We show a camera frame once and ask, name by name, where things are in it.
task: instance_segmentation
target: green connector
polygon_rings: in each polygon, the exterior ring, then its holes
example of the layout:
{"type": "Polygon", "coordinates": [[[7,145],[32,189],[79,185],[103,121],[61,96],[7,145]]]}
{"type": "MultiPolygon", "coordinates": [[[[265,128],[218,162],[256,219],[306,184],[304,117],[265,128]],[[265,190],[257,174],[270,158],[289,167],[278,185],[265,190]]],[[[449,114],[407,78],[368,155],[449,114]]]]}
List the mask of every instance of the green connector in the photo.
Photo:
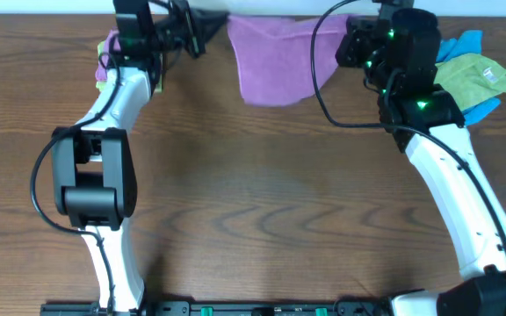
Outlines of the green connector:
{"type": "Polygon", "coordinates": [[[327,308],[316,308],[315,316],[327,316],[327,308]]]}
{"type": "Polygon", "coordinates": [[[213,316],[214,309],[212,307],[202,307],[200,309],[200,316],[213,316]]]}

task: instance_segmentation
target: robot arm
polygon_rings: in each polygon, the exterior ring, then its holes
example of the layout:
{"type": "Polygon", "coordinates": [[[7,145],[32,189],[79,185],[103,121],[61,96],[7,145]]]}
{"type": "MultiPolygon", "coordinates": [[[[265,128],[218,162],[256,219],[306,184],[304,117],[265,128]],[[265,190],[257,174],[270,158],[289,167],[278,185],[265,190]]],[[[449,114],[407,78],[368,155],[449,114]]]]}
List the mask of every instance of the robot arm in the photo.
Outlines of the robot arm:
{"type": "MultiPolygon", "coordinates": [[[[58,212],[69,216],[72,226],[100,237],[114,284],[113,310],[130,312],[141,306],[144,283],[129,233],[137,182],[127,135],[156,85],[163,83],[166,54],[185,49],[192,58],[198,58],[206,52],[206,42],[225,23],[227,14],[191,10],[186,1],[172,0],[166,4],[170,15],[154,24],[147,0],[115,0],[114,5],[120,51],[110,52],[114,61],[106,65],[105,89],[77,123],[98,113],[104,115],[58,140],[52,150],[52,164],[58,212]],[[103,172],[77,170],[77,164],[89,162],[102,163],[103,172]]],[[[98,276],[99,308],[104,310],[111,291],[103,256],[93,236],[83,238],[98,276]]]]}
{"type": "MultiPolygon", "coordinates": [[[[430,133],[468,163],[486,191],[506,234],[506,214],[475,158],[467,129],[446,125],[432,127],[430,133]]],[[[482,276],[489,265],[505,271],[506,258],[493,220],[478,191],[458,163],[443,149],[419,135],[411,139],[406,154],[427,183],[443,216],[456,250],[462,278],[468,280],[482,276]]]]}

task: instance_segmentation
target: wooden table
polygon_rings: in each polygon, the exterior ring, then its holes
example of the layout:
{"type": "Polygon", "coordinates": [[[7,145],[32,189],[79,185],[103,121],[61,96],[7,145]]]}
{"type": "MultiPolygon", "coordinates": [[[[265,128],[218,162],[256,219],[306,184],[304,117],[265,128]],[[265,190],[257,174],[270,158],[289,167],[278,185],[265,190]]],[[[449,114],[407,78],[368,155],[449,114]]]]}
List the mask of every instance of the wooden table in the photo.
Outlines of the wooden table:
{"type": "MultiPolygon", "coordinates": [[[[506,67],[506,18],[441,24],[446,38],[484,30],[484,54],[506,67]]],[[[38,218],[28,181],[54,128],[98,96],[96,46],[112,27],[111,16],[0,16],[0,315],[98,299],[82,239],[38,218]]],[[[390,135],[334,128],[312,97],[245,105],[225,30],[207,50],[181,58],[131,134],[140,188],[132,235],[152,298],[333,301],[459,283],[445,224],[390,135]]],[[[339,69],[322,90],[343,121],[378,119],[361,78],[339,69]]],[[[506,210],[501,99],[471,132],[506,210]]],[[[67,224],[53,205],[49,159],[38,188],[44,209],[67,224]]]]}

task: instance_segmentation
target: white wall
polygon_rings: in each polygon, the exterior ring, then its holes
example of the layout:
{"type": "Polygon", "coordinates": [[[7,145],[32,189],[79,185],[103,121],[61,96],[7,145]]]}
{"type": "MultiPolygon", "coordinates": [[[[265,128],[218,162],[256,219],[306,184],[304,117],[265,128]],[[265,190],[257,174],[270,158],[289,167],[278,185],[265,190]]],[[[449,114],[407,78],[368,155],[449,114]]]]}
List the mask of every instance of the white wall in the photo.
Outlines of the white wall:
{"type": "MultiPolygon", "coordinates": [[[[339,0],[189,0],[192,6],[239,14],[317,15],[339,0]]],[[[506,0],[416,0],[441,16],[506,17],[506,0]]],[[[378,5],[357,1],[340,12],[375,14],[378,5]]],[[[0,13],[112,13],[112,0],[0,0],[0,13]]]]}

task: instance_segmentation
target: blue cloth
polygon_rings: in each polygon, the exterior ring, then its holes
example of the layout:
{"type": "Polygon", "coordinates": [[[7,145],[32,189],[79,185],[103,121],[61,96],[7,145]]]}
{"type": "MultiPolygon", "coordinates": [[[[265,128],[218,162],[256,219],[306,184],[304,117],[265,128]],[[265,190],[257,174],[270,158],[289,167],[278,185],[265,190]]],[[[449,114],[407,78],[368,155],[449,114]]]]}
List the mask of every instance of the blue cloth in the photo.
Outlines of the blue cloth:
{"type": "MultiPolygon", "coordinates": [[[[437,62],[449,61],[452,58],[468,53],[481,54],[482,36],[483,31],[471,30],[463,32],[458,40],[443,40],[438,49],[437,62]]],[[[463,114],[466,119],[466,125],[470,126],[479,123],[482,119],[487,117],[492,110],[499,106],[499,104],[501,104],[501,100],[496,97],[491,97],[465,110],[463,114]]]]}

